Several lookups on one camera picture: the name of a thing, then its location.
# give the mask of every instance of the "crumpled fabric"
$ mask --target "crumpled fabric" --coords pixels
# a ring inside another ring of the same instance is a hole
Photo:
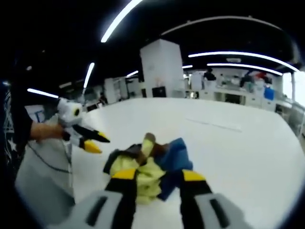
[[[110,169],[113,176],[123,169],[136,168],[137,175],[137,199],[138,204],[149,204],[161,193],[160,178],[165,172],[154,162],[152,157],[147,158],[147,163],[139,166],[135,159],[128,156],[118,156]]]

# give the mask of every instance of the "black cable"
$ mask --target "black cable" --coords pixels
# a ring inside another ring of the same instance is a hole
[[[68,170],[61,169],[61,168],[56,168],[56,167],[50,165],[49,163],[47,163],[47,162],[37,153],[37,151],[36,151],[35,149],[33,149],[33,148],[30,146],[30,144],[27,144],[27,145],[28,145],[28,147],[30,147],[30,148],[33,150],[34,154],[36,154],[36,156],[37,156],[46,166],[48,166],[49,168],[51,168],[51,169],[53,169],[53,170],[55,170],[55,171],[58,171],[58,172],[71,174]]]

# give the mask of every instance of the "white table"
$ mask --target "white table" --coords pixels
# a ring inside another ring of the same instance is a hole
[[[76,202],[105,188],[109,153],[142,141],[146,132],[163,144],[182,137],[194,169],[244,212],[255,229],[272,229],[290,212],[305,181],[298,139],[276,113],[205,100],[132,99],[91,111],[87,123],[106,133],[102,155],[73,152]],[[138,206],[133,228],[180,229],[179,190],[166,202]]]

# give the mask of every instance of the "white cabinet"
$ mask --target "white cabinet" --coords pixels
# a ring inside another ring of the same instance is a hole
[[[199,99],[215,100],[215,92],[213,91],[199,91]]]
[[[250,107],[262,108],[262,99],[255,95],[247,95],[245,105]]]
[[[269,99],[262,99],[262,109],[275,112],[276,103]]]

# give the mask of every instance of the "black ceiling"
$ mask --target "black ceiling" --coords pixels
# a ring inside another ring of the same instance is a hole
[[[299,29],[302,14],[292,12],[286,4],[143,0],[109,40],[101,43],[102,35],[128,2],[10,3],[3,30],[8,38],[4,46],[9,48],[5,52],[6,74],[11,76],[14,72],[26,79],[27,86],[57,92],[59,84],[84,79],[91,62],[96,64],[91,85],[101,83],[104,78],[141,71],[140,48],[158,38],[180,44],[183,63],[195,68],[204,68],[208,62],[225,62],[223,56],[188,58],[189,54],[209,51],[253,52],[288,62],[293,58],[290,37],[297,41],[305,38]],[[251,15],[283,28],[291,36],[264,24],[235,19],[202,22],[160,36],[187,21],[219,15]],[[242,63],[271,69],[279,66],[257,58],[241,59]],[[29,65],[33,69],[25,71]]]

